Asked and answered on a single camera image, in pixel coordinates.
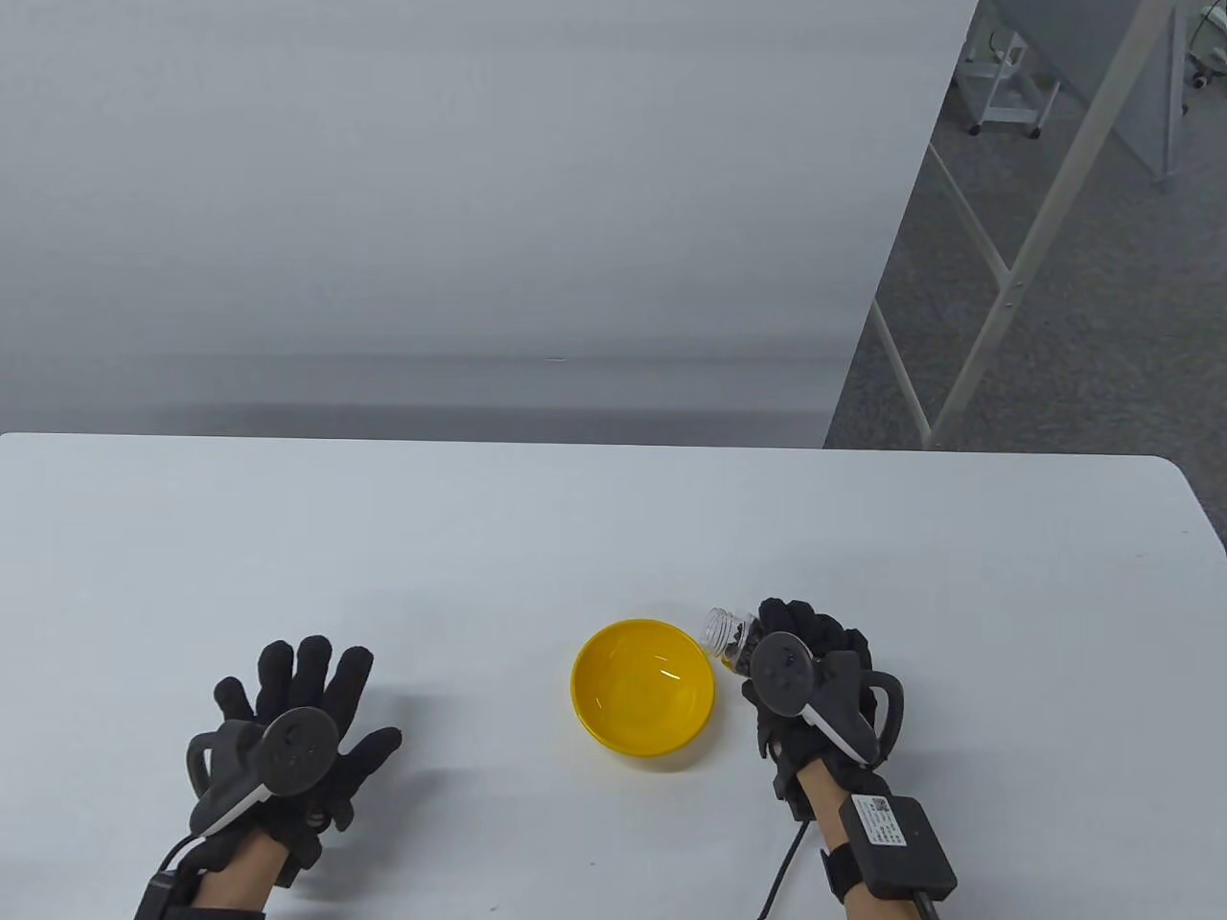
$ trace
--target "black glove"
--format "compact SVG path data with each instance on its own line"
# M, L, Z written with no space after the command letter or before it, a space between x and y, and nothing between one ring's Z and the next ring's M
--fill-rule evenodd
M258 665L260 693L255 711L237 677L223 678L213 688L213 699L223 719L240 719L269 725L296 707L317 707L336 723L340 737L350 730L358 699L367 686L373 656L362 646L346 649L336 664L333 680L324 686L333 646L323 635L310 635L298 645L298 671L294 650L286 642L275 642L260 653ZM310 868L320 855L319 834L335 823L345 830L353 821L353 795L367 776L400 747L399 729L379 729L367 735L347 754L336 758L324 779L306 792L292 797L274 797L252 807L242 818L207 838L179 860L179 873L217 872L229 865L239 843L255 828L283 844L290 857L277 884L288 887L301 868Z
M864 670L874 667L869 643L859 629L844 629L834 617L815 613L805 601L784 604L779 597L768 597L758 606L758 623L763 635L793 633L817 657L831 651L855 651ZM741 696L758 710L758 754L775 762L775 795L789 803L798 821L811 819L814 812L796 774L817 759L827 765L836 783L850 792L883 795L888 791L885 780L855 763L802 718L778 715L763 705L753 681L741 684ZM869 687L860 691L860 711L872 725L877 699Z

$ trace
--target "clear plastic bottle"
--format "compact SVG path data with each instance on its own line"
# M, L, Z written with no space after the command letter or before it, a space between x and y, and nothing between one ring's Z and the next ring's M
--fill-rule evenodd
M707 613L699 646L734 673L750 676L750 656L763 637L758 617L713 607Z

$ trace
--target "gray carpet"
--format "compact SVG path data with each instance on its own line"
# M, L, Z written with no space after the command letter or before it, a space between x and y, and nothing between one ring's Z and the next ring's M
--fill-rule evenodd
M1187 98L1174 179L1104 147L947 447L1164 456L1227 540L1227 90ZM1038 141L1012 126L969 137L955 93L939 119L934 144L1006 261L1076 130L1080 109L1058 112ZM935 171L920 171L879 288L930 420L995 293ZM918 447L871 328L827 447Z

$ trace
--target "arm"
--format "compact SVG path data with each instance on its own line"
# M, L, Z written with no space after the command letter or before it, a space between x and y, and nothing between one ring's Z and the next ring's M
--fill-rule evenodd
M839 819L839 806L848 799L848 792L840 789L831 778L826 764L815 761L796 774L805 797L810 800L814 817L817 819L827 850L833 850L848 843L848 833ZM844 898L848 920L918 920L917 909L907 900L879 900L869 893L861 882L848 892Z
M205 873L191 907L263 911L288 855L290 850L263 830L253 830L226 868Z

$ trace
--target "glove finger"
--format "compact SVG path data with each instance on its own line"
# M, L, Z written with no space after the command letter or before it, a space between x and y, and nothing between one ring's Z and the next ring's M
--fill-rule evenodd
M779 597L768 597L758 605L758 622L764 633L794 633L793 613Z
M323 635L308 635L298 643L298 670L290 681L287 707L318 707L324 700L324 680L333 660L333 644Z
M793 631L810 646L815 655L828 651L843 651L848 648L848 634L839 621L826 613L815 613L805 601L793 601L788 605L796 628Z
M328 795L352 799L367 776L384 765L384 762L400 747L402 736L400 729L387 727L372 731L344 754L329 774Z
M222 710L222 719L242 719L245 723L255 721L255 713L247 700L247 691L238 677L223 677L213 687L213 702Z
M324 689L321 708L333 716L341 737L345 737L345 732L353 724L353 714L358 711L358 700L362 698L373 664L374 656L369 649L361 645L346 649L336 664L336 673Z
M267 725L286 711L290 676L294 670L294 650L281 639L266 645L260 653L256 670L260 675L260 692L255 698L255 718L261 725Z
M860 629L849 629L845 633L848 638L848 648L856 653L856 657L860 659L860 666L866 671L874 670L874 656L869 654L869 640L865 638Z
M353 802L340 795L324 800L324 808L333 816L337 830L345 830L353 823Z
M758 696L758 691L755 689L753 681L745 681L741 684L741 696L750 700L750 703L757 708L762 708L763 700Z

